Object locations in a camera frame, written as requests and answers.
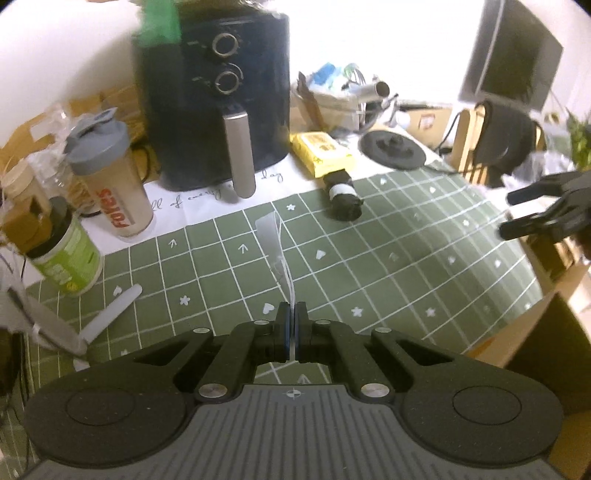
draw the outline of air fryer knob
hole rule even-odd
[[[240,78],[231,70],[224,70],[217,76],[215,81],[216,90],[223,95],[230,95],[236,92],[240,86]]]
[[[238,39],[231,33],[220,33],[213,39],[213,52],[223,59],[231,57],[238,51]]]

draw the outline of air fryer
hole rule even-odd
[[[180,44],[135,46],[148,136],[171,190],[232,179],[248,198],[255,172],[288,153],[288,18],[247,11],[181,14]]]

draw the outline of grid pattern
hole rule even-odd
[[[197,327],[224,335],[240,322],[272,320],[285,297],[253,226],[276,211],[296,298],[312,319],[360,333],[388,326],[465,352],[541,298],[518,242],[496,237],[503,216],[459,176],[396,171],[355,187],[365,205],[354,223],[330,217],[324,192],[298,194],[108,255],[101,280],[80,298],[62,297],[45,281],[29,291],[79,331],[117,294],[142,285],[142,296],[90,345],[91,363]],[[33,390],[73,371],[71,357],[36,345],[28,365]],[[322,365],[268,364],[256,381],[323,383],[329,373]],[[2,450],[14,476],[26,437],[17,439],[24,432],[10,420]]]

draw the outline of blue item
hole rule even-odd
[[[324,85],[326,80],[335,72],[336,67],[331,63],[326,63],[324,66],[318,70],[314,75],[312,75],[312,85]]]

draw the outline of computer monitor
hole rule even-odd
[[[518,0],[486,0],[460,100],[542,110],[562,45]]]

